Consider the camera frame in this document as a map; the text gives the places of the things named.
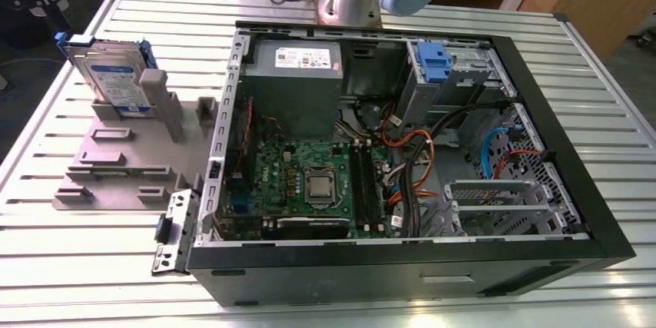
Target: aluminum table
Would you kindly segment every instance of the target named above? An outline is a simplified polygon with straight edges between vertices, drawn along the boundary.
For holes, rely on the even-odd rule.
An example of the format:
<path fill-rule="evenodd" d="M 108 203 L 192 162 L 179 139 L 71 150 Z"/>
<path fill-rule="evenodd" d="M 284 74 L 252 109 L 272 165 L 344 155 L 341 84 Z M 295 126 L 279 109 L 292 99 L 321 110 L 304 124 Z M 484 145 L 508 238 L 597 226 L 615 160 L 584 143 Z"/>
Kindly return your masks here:
<path fill-rule="evenodd" d="M 148 39 L 169 89 L 195 101 L 221 95 L 237 19 L 312 23 L 315 11 L 268 0 L 104 0 L 87 34 Z M 428 7 L 408 18 L 384 15 L 384 26 L 515 39 L 637 257 L 519 297 L 223 308 L 192 277 L 151 277 L 157 212 L 52 209 L 93 115 L 93 94 L 67 63 L 0 167 L 0 322 L 656 326 L 656 135 L 571 24 L 539 13 Z"/>

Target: green circuit board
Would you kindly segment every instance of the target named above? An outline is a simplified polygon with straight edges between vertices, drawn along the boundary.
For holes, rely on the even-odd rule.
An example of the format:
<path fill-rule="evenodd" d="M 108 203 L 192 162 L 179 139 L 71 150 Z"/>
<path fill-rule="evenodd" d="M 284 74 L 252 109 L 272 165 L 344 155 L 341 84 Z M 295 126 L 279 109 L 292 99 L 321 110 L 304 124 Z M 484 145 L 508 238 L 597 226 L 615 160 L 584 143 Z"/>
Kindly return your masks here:
<path fill-rule="evenodd" d="M 248 217 L 335 217 L 351 221 L 351 238 L 387 237 L 384 232 L 368 232 L 356 227 L 351 168 L 351 144 L 335 142 L 265 141 L 259 143 L 255 165 L 255 185 L 251 192 Z M 373 147 L 371 158 L 376 168 L 389 162 L 388 149 Z M 335 184 L 335 202 L 317 206 L 308 202 L 307 177 L 328 176 Z M 383 190 L 377 188 L 380 213 L 384 214 Z M 241 232 L 241 240 L 257 239 L 257 234 Z"/>

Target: blue cable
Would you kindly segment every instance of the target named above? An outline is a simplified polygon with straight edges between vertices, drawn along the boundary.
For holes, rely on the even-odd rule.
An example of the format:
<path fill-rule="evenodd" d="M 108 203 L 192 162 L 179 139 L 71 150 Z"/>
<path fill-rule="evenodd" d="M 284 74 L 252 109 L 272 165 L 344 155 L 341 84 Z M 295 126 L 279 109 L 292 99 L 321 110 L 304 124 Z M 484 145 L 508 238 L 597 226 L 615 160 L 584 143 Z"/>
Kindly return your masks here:
<path fill-rule="evenodd" d="M 489 144 L 492 143 L 492 139 L 495 138 L 495 135 L 499 132 L 507 134 L 508 129 L 501 127 L 495 128 L 485 136 L 485 140 L 483 141 L 483 146 L 481 146 L 481 169 L 483 169 L 483 176 L 485 177 L 487 180 L 492 178 L 492 170 L 489 169 L 489 155 L 488 155 Z"/>

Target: ram slot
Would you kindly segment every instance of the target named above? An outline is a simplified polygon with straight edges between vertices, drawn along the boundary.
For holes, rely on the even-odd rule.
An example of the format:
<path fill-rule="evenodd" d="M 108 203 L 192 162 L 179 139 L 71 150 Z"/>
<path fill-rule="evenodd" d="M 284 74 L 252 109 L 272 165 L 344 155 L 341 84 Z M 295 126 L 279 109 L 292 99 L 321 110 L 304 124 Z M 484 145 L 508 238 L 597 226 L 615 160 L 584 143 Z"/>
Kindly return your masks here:
<path fill-rule="evenodd" d="M 365 195 L 361 190 L 361 165 L 360 165 L 360 148 L 356 145 L 351 145 L 348 152 L 348 166 L 351 171 L 351 192 L 352 192 L 352 205 L 356 211 L 356 225 L 357 228 L 363 228 L 367 224 L 365 221 Z"/>
<path fill-rule="evenodd" d="M 377 229 L 380 224 L 380 203 L 379 195 L 376 192 L 376 169 L 373 160 L 371 158 L 371 149 L 367 147 L 361 150 L 360 156 L 361 164 L 361 177 L 365 195 L 365 222 L 371 226 L 371 229 Z"/>

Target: power supply label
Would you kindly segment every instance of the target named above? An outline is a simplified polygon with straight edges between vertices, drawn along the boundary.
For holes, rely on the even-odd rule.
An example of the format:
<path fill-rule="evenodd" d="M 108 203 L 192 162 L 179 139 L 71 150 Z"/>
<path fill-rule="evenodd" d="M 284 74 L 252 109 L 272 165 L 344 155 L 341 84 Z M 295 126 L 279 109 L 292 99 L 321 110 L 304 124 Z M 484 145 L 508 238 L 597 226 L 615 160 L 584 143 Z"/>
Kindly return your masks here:
<path fill-rule="evenodd" d="M 119 65 L 92 65 L 91 73 L 104 96 L 123 115 L 140 115 L 151 108 L 144 90 L 135 84 L 135 69 Z"/>
<path fill-rule="evenodd" d="M 276 68 L 331 69 L 331 50 L 279 48 L 276 50 Z"/>

